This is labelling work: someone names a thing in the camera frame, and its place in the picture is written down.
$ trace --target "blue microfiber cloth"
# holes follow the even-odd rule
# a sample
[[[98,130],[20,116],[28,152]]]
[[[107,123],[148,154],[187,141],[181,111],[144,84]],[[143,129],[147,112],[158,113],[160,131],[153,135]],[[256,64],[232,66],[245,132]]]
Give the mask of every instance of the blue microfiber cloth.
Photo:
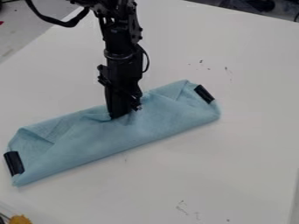
[[[12,169],[15,165],[19,170],[12,173],[13,185],[23,186],[220,116],[212,96],[187,80],[145,93],[142,103],[142,110],[115,120],[100,106],[21,128],[6,153],[18,154],[17,158],[6,158]]]

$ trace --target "black tag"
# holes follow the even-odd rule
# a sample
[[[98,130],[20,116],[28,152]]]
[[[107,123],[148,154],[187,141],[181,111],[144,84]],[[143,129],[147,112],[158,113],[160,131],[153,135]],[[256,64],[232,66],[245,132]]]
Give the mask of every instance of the black tag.
[[[199,85],[196,88],[194,88],[194,91],[198,93],[198,95],[201,96],[208,104],[210,104],[214,99],[212,95],[202,86]]]
[[[9,151],[4,154],[4,158],[7,166],[10,169],[11,176],[16,174],[22,174],[24,172],[24,166],[17,151]]]

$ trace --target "dirt speck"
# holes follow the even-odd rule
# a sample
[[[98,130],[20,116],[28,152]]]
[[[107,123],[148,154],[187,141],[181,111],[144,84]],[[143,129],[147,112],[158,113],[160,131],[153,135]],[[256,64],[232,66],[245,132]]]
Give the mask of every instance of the dirt speck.
[[[182,207],[180,207],[180,206],[176,206],[176,209],[179,211],[179,212],[181,212],[181,213],[183,213],[184,215],[189,215]]]

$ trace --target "black rubber clip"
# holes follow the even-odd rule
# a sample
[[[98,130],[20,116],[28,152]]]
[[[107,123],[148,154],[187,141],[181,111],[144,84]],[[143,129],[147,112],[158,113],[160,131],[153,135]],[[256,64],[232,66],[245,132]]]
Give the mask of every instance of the black rubber clip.
[[[24,172],[24,166],[20,155],[17,151],[9,151],[4,154],[4,158],[7,166],[10,169],[11,176],[22,174]]]

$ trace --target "table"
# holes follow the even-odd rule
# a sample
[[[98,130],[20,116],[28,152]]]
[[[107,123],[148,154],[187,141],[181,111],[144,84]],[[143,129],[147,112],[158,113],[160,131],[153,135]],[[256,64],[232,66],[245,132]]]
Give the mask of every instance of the table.
[[[221,120],[19,189],[2,160],[0,200],[34,223],[287,223],[299,161],[298,24],[180,0],[140,1],[139,15],[151,57],[143,90],[203,84]],[[102,50],[90,14],[2,64],[1,151],[20,126],[104,103]]]

